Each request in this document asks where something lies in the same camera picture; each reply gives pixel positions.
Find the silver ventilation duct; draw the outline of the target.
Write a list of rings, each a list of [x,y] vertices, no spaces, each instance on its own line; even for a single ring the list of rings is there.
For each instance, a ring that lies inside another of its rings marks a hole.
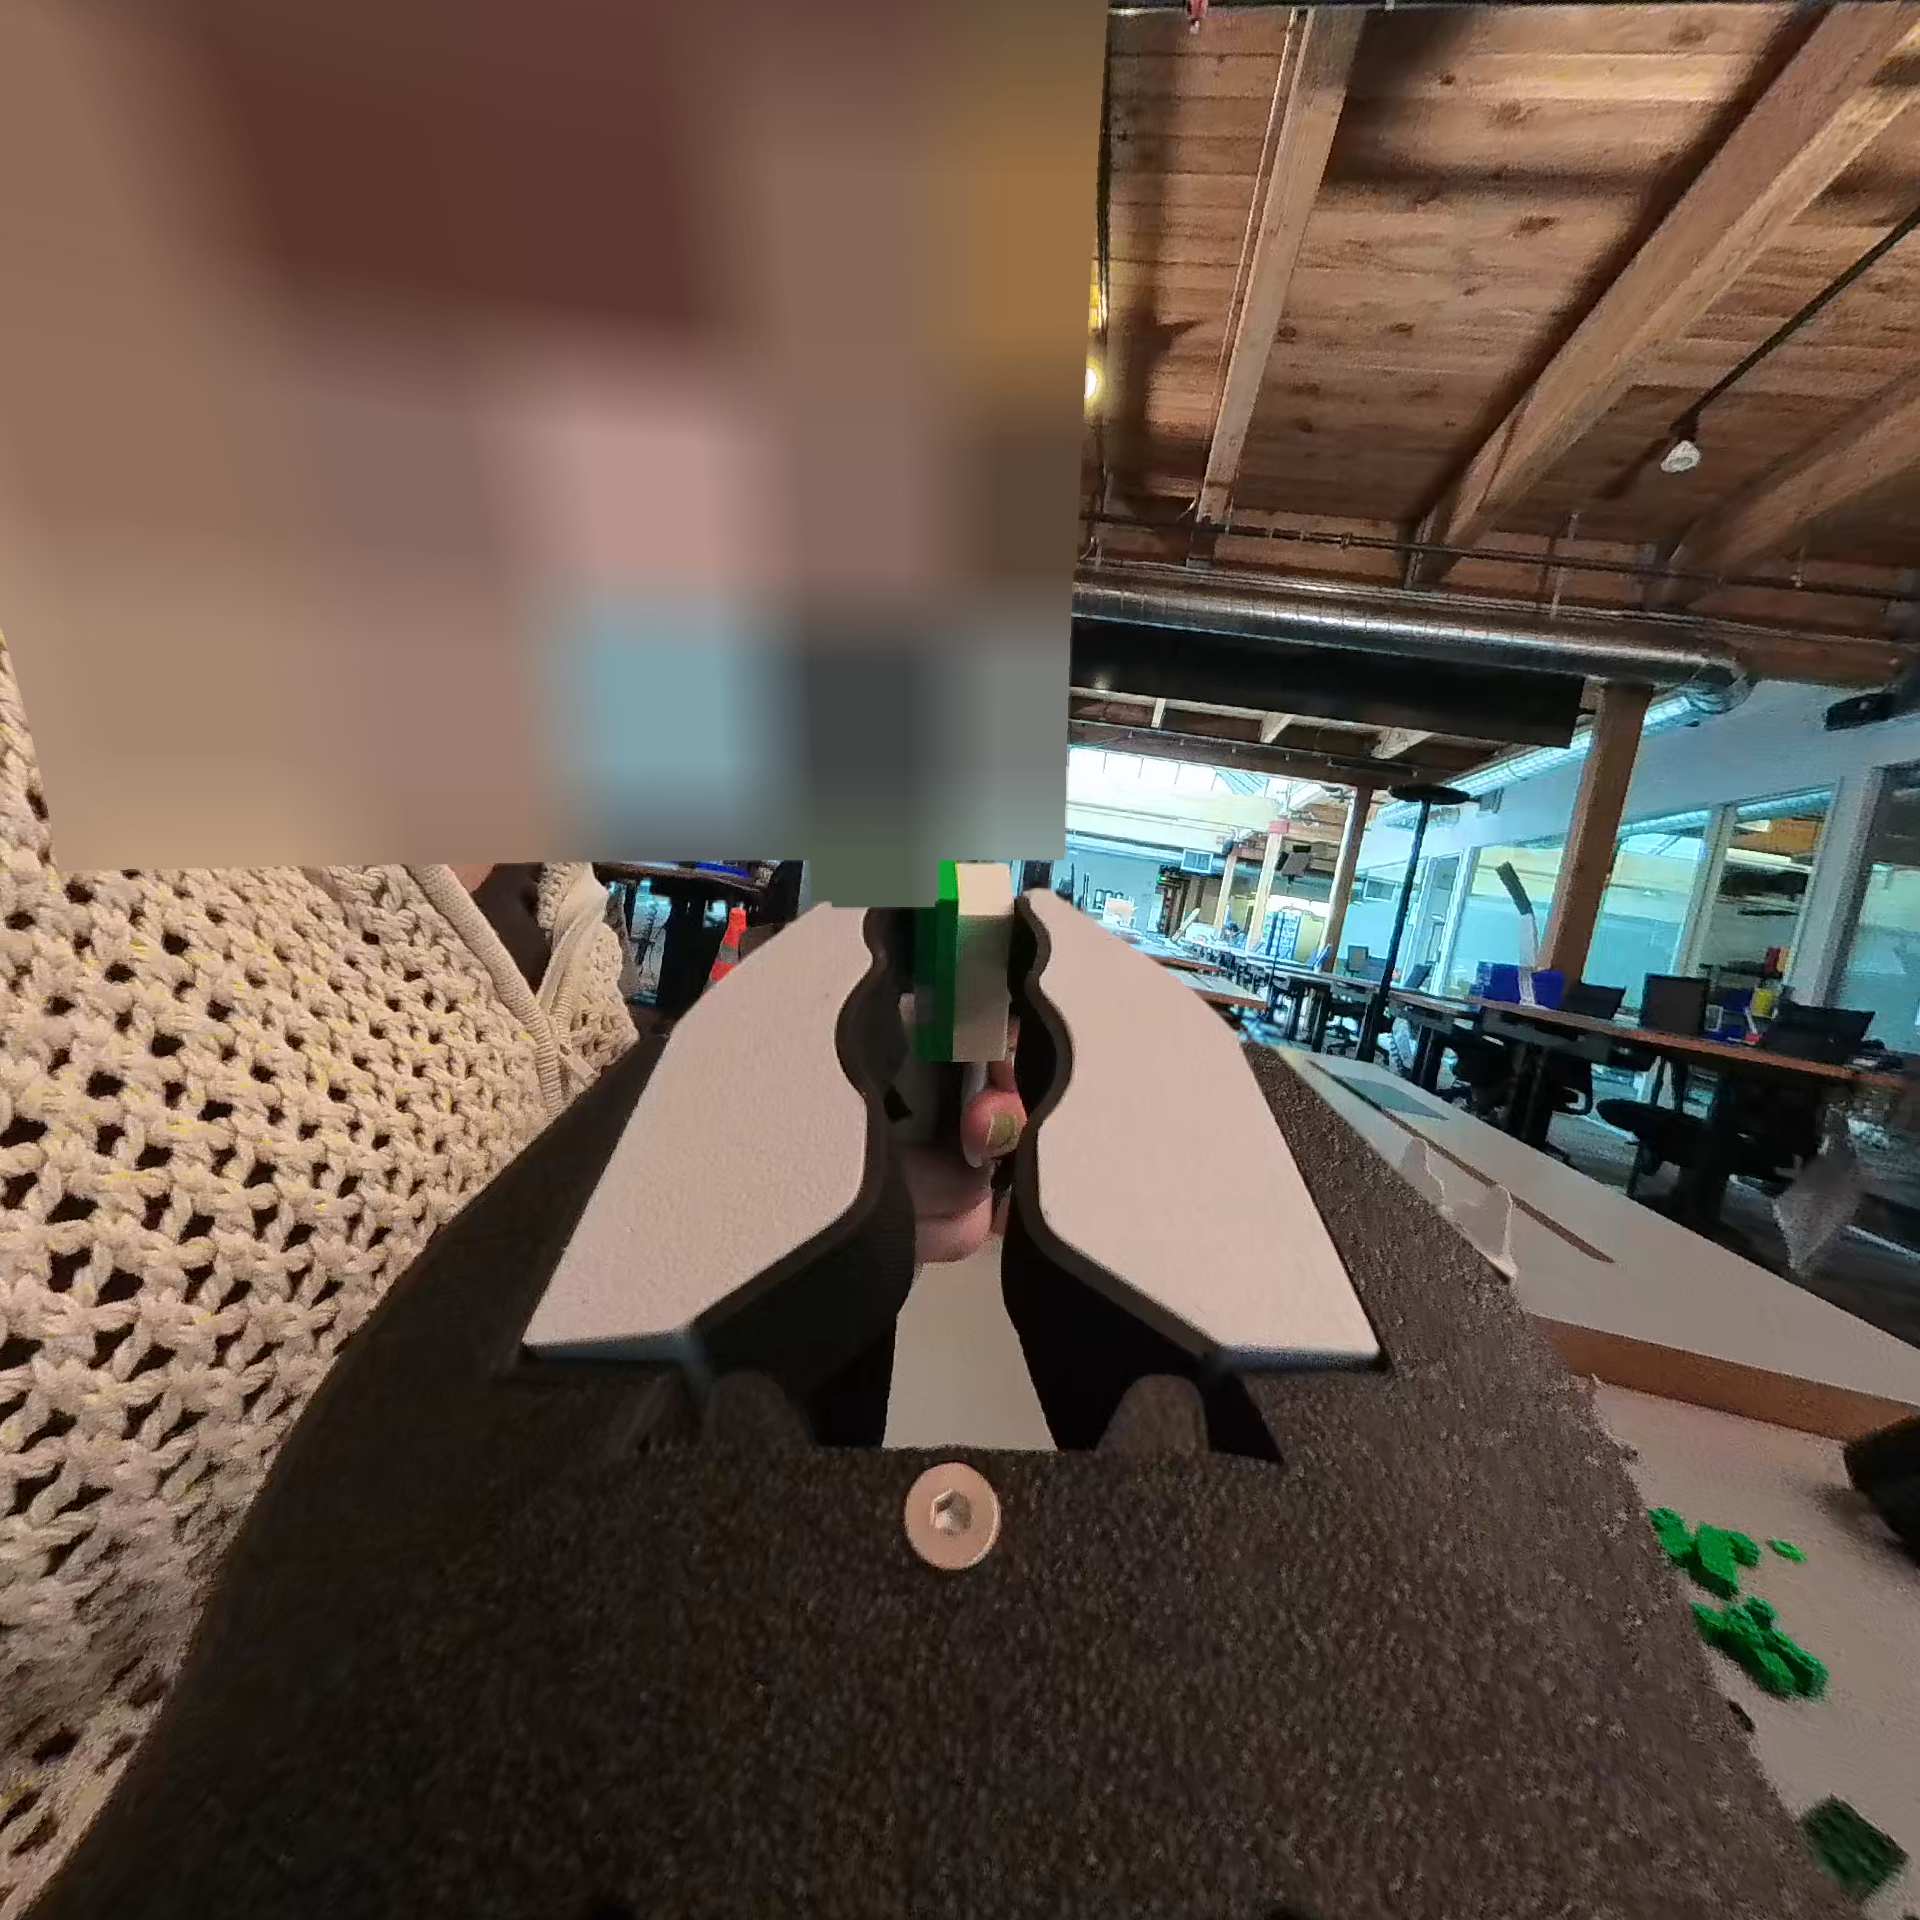
[[[1759,667],[1697,630],[1651,630],[1638,617],[1544,617],[1533,612],[1389,607],[1349,593],[1217,593],[1199,583],[1076,583],[1084,630],[1217,639],[1473,667],[1528,667],[1608,684],[1752,689]]]

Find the white lego brick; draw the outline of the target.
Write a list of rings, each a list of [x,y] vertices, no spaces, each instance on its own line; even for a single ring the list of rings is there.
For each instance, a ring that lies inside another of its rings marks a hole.
[[[1009,1033],[1012,872],[998,860],[956,864],[951,1061],[998,1065]]]

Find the group of black office chairs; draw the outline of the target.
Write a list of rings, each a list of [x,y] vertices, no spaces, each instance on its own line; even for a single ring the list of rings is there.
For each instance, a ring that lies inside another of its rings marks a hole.
[[[1444,1058],[1473,1119],[1546,1150],[1546,1127],[1573,1111],[1637,1142],[1632,1184],[1674,1169],[1665,1215],[1693,1232],[1720,1228],[1733,1178],[1775,1195],[1819,1150],[1847,1146],[1844,1096],[1889,1090],[1893,1051],[1868,1040],[1869,1015],[1786,1004],[1759,1040],[1715,1040],[1681,1027],[1620,1027],[1526,1000],[1444,1000],[1388,990],[1384,1022],[1416,1029],[1414,1082],[1431,1090]]]

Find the neighbouring grey table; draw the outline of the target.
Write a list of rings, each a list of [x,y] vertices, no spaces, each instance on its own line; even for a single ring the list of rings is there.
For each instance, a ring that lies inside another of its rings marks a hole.
[[[1585,1378],[1850,1445],[1917,1413],[1917,1349],[1466,1119],[1388,1067],[1272,1047],[1396,1171],[1425,1136],[1444,1220],[1513,1195],[1516,1303]]]

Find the pile of dark green pieces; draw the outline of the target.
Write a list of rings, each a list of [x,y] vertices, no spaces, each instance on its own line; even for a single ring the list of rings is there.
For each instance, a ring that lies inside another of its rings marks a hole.
[[[1844,1799],[1819,1799],[1798,1815],[1798,1827],[1815,1867],[1855,1906],[1878,1896],[1907,1867],[1907,1851]]]

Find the person's knit sweater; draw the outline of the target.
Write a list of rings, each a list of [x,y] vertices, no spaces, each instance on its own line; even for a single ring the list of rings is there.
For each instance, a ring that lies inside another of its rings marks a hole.
[[[4,661],[4,1918],[338,1349],[634,1046],[586,864],[64,872]]]

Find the pile of green lego bricks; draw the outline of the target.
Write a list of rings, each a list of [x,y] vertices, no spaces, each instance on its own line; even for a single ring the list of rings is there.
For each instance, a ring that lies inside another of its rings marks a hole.
[[[1681,1572],[1697,1599],[1693,1627],[1710,1650],[1741,1666],[1770,1699],[1824,1699],[1830,1671],[1782,1623],[1782,1608],[1752,1582],[1763,1552],[1798,1562],[1786,1540],[1759,1545],[1745,1530],[1688,1525],[1665,1507],[1651,1507],[1649,1530],[1661,1561]]]

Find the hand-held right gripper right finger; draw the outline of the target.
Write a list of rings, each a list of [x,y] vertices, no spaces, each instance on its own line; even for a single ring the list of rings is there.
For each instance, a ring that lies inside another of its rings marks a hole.
[[[1050,892],[1019,903],[1023,1099],[1001,1303],[1061,1453],[1140,1384],[1199,1447],[1274,1453],[1256,1378],[1384,1343],[1252,1058],[1179,972]]]

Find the black floor lamp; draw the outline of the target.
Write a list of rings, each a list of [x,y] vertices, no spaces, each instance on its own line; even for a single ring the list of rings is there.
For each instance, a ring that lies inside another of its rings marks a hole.
[[[1396,804],[1414,808],[1414,841],[1408,841],[1405,877],[1403,877],[1403,892],[1396,892],[1396,918],[1393,918],[1393,931],[1389,931],[1389,940],[1388,940],[1388,956],[1384,956],[1384,972],[1380,972],[1373,996],[1367,1004],[1363,1029],[1359,1029],[1359,1047],[1363,1051],[1371,1051],[1373,1040],[1380,1040],[1380,1029],[1384,1029],[1384,1017],[1388,1017],[1388,1000],[1389,1000],[1393,978],[1396,978],[1396,959],[1403,959],[1403,944],[1405,944],[1405,921],[1408,921],[1414,885],[1422,877],[1428,818],[1431,818],[1435,808],[1464,808],[1464,804],[1471,804],[1466,790],[1459,790],[1452,784],[1428,784],[1428,781],[1425,784],[1396,784],[1396,787],[1389,787],[1389,795]]]

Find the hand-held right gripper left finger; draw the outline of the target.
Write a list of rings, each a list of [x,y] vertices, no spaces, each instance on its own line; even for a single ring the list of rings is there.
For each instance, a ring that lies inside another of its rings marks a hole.
[[[643,1079],[522,1329],[525,1365],[771,1378],[824,1447],[878,1447],[919,1215],[886,1090],[893,909],[809,905],[708,990]]]

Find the green lego panel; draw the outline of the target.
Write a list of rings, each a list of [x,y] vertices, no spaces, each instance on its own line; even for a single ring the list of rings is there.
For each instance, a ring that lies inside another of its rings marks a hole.
[[[942,860],[937,895],[909,909],[913,1015],[909,1046],[923,1065],[956,1065],[956,864]]]

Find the clear plastic bag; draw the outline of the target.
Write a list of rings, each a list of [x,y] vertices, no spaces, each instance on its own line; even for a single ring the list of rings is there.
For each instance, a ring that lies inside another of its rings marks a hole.
[[[1807,1276],[1828,1246],[1868,1224],[1884,1224],[1906,1203],[1907,1136],[1875,1119],[1828,1113],[1814,1161],[1775,1197],[1786,1273]]]

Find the person's left hand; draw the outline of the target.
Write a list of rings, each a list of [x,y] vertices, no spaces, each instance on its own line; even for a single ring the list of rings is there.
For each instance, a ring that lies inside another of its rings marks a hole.
[[[965,1262],[996,1237],[996,1178],[1027,1133],[1012,1061],[980,1065],[961,1113],[934,1146],[904,1146],[904,1177],[919,1218],[919,1269]]]

